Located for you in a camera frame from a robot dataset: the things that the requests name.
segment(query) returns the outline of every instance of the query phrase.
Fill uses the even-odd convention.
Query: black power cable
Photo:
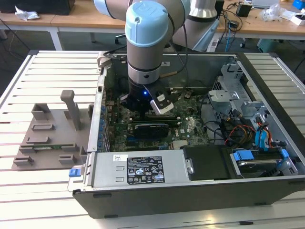
[[[300,63],[297,65],[297,67],[294,70],[294,73],[296,73],[296,71],[298,70],[298,68],[301,66],[301,64],[305,61],[305,57],[303,58],[303,60],[300,61]]]
[[[121,46],[121,47],[118,47],[118,48],[115,48],[115,49],[112,49],[110,51],[107,51],[107,52],[104,52],[104,57],[107,57],[107,58],[110,58],[110,59],[114,59],[114,60],[121,60],[121,57],[114,57],[112,56],[112,54],[114,54],[116,51],[120,50],[120,49],[124,49],[126,48],[127,45],[124,45],[124,46]]]
[[[21,39],[20,37],[13,31],[10,29],[9,26],[7,26],[7,24],[0,18],[0,21],[18,38],[18,40],[28,49],[31,50]]]

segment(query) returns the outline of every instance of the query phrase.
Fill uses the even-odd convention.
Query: wooden table
[[[0,18],[12,30],[48,31],[55,49],[63,50],[60,32],[89,32],[91,41],[95,41],[95,32],[124,33],[125,22],[112,19],[97,11],[92,0],[76,0],[68,16],[39,14],[40,19],[23,21],[15,14],[0,13]],[[0,22],[0,29],[7,27]]]
[[[224,9],[235,2],[233,0],[226,0]],[[281,6],[287,10],[300,12],[297,8],[292,6],[293,1],[281,2]],[[229,11],[236,13],[237,7],[232,7]],[[282,21],[263,21],[259,13],[261,9],[252,9],[247,18],[242,18],[243,27],[236,33],[236,37],[242,38],[265,38],[265,39],[280,39],[280,40],[304,40],[305,39],[305,26],[297,26],[291,21],[282,19]],[[240,22],[238,17],[228,13],[231,20]],[[224,31],[225,23],[224,18],[221,17],[220,25],[214,38],[220,37]]]
[[[235,1],[226,0],[224,9],[232,2]],[[281,2],[281,5],[288,10],[296,10],[296,8],[292,6],[292,0]],[[236,12],[236,7],[233,7],[230,11]],[[296,26],[285,19],[281,22],[264,22],[258,16],[260,12],[260,9],[252,9],[249,16],[242,19],[243,27],[236,33],[236,37],[305,40],[305,26]],[[239,21],[233,14],[228,14],[230,19]],[[100,14],[91,0],[76,0],[69,16],[52,14],[41,14],[40,16],[41,18],[37,20],[22,21],[14,14],[0,13],[1,19],[13,30],[48,31],[51,34],[56,50],[59,51],[63,50],[60,40],[60,32],[62,31],[89,32],[91,33],[91,41],[95,41],[95,32],[124,33],[125,22]],[[0,29],[6,29],[6,27],[3,24],[0,24]],[[224,19],[221,17],[220,25],[213,40],[219,39],[223,31]]]

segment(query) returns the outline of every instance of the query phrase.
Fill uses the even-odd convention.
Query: black cable
[[[224,17],[224,25],[225,25],[225,28],[224,28],[223,34],[221,35],[220,40],[219,40],[218,43],[217,43],[216,49],[217,49],[217,47],[219,46],[219,44],[221,43],[221,40],[223,39],[225,32],[227,31],[227,33],[228,33],[228,30],[227,30],[228,13],[227,13],[227,12],[224,12],[224,11],[222,10],[221,16]]]
[[[10,29],[9,26],[7,26],[7,24],[0,18],[0,21],[18,38],[18,40],[28,49],[28,50],[31,50],[20,38],[19,36],[13,31]]]
[[[230,12],[231,14],[235,15],[236,17],[238,17],[238,19],[239,19],[240,22],[241,22],[240,28],[237,28],[236,30],[232,30],[232,29],[230,29],[230,30],[231,30],[232,32],[240,31],[241,28],[243,27],[243,20],[241,19],[241,17],[239,17],[236,13],[234,13],[234,12],[232,12],[232,11],[229,11],[229,10],[223,10],[223,11],[225,11],[225,12]]]
[[[294,42],[294,41],[292,41],[292,40],[287,40],[288,42],[292,42],[292,43],[294,43],[294,44],[305,44],[305,42],[301,42],[301,43],[296,43],[296,42]]]
[[[178,51],[177,51],[176,48],[174,47],[173,43],[172,43],[172,42],[168,42],[168,43],[170,44],[170,46],[173,48],[174,52],[175,52],[176,55],[178,56],[178,58],[179,58],[181,64],[182,64],[183,66],[185,66],[185,62],[183,62],[183,60],[182,60],[180,54],[178,53]],[[183,69],[185,69],[185,71],[186,71],[186,85],[185,85],[185,87],[184,87],[184,89],[185,89],[185,88],[187,88],[187,87],[189,86],[189,71],[187,70],[187,67],[186,67],[186,66],[185,66]]]
[[[233,142],[233,143],[238,144],[238,142],[234,141],[234,140],[233,140],[232,138],[230,138],[229,136],[224,137],[222,134],[216,132],[215,130],[211,129],[210,127],[208,127],[208,126],[206,125],[206,124],[208,124],[208,123],[216,123],[216,124],[218,124],[219,122],[217,122],[217,121],[208,121],[208,122],[205,123],[205,122],[203,121],[203,119],[202,119],[202,117],[201,117],[201,110],[202,110],[202,106],[203,106],[203,103],[204,103],[204,101],[205,101],[206,98],[208,98],[208,95],[207,95],[207,94],[202,98],[202,100],[201,100],[201,102],[200,102],[200,108],[199,108],[198,115],[199,115],[199,119],[200,119],[201,123],[202,123],[208,130],[210,130],[210,131],[212,131],[213,133],[215,133],[216,135],[220,136],[223,140],[226,140],[226,139],[227,139],[227,140],[230,141],[230,142]]]
[[[184,30],[184,39],[185,39],[185,62],[184,65],[182,66],[182,68],[180,70],[178,70],[177,73],[182,72],[187,65],[187,61],[188,61],[188,53],[187,53],[187,46],[188,46],[188,41],[187,41],[187,33],[186,33],[186,28],[185,28],[185,24],[183,24],[183,30]]]
[[[184,38],[185,38],[185,62],[182,66],[181,69],[175,71],[175,72],[171,72],[171,73],[166,73],[166,74],[162,74],[160,75],[160,78],[165,78],[165,77],[169,77],[169,76],[173,76],[173,75],[176,75],[180,72],[182,72],[185,68],[186,68],[186,65],[187,65],[187,62],[188,62],[188,52],[187,52],[187,46],[188,46],[188,41],[187,41],[187,33],[186,33],[186,28],[185,28],[185,25],[183,24],[183,30],[184,30]]]
[[[1,41],[1,44],[2,44],[2,46],[4,48],[4,50],[7,51],[12,57],[16,58],[17,60],[24,61],[25,57],[21,56],[17,52],[7,50],[5,45],[4,45],[4,43],[3,43],[3,41]]]
[[[124,46],[115,48],[115,49],[113,49],[113,50],[104,52],[104,57],[107,57],[107,58],[110,58],[110,59],[114,59],[114,60],[121,60],[121,57],[114,57],[114,56],[111,56],[111,54],[113,54],[114,52],[116,52],[116,51],[118,51],[118,50],[120,50],[120,49],[124,49],[124,48],[126,48],[126,47],[127,47],[127,45],[124,45]]]
[[[235,6],[235,7],[238,7],[238,6],[240,5],[240,3],[243,3],[243,2],[242,2],[242,1],[237,1],[237,2],[233,2],[233,3],[229,4],[229,5],[227,6],[227,10],[232,9],[234,6]]]
[[[303,58],[303,60],[300,61],[300,63],[297,65],[297,67],[294,70],[294,73],[296,73],[297,69],[301,66],[301,64],[305,61],[305,57]]]
[[[299,49],[298,47],[295,47],[293,44],[291,44],[290,42],[292,42],[292,41],[289,41],[289,40],[287,40],[287,42],[288,42],[288,44],[289,45],[291,45],[292,47],[294,47],[295,49],[298,49],[298,50],[300,50],[300,51],[305,51],[304,49]]]

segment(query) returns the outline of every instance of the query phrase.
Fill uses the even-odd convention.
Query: blue connector
[[[233,153],[235,161],[254,160],[251,150],[238,150]]]
[[[281,154],[284,157],[284,159],[289,157],[289,154],[288,154],[287,150],[285,150],[285,149],[282,149]]]
[[[69,177],[80,177],[81,169],[80,168],[72,168],[69,170]]]
[[[265,130],[260,130],[260,128],[257,129],[255,134],[255,145],[264,149],[264,151],[268,150],[268,148],[265,146],[266,136],[267,132]]]

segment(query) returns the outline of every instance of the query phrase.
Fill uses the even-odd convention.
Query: red wire
[[[248,126],[248,125],[237,125],[237,126],[234,127],[233,130],[230,132],[229,137],[231,137],[231,135],[233,134],[233,132],[235,131],[236,128],[238,128],[238,127],[243,127],[243,126],[248,127],[248,128],[250,128],[251,130],[253,130],[254,132],[256,132],[252,127],[250,127],[250,126]]]

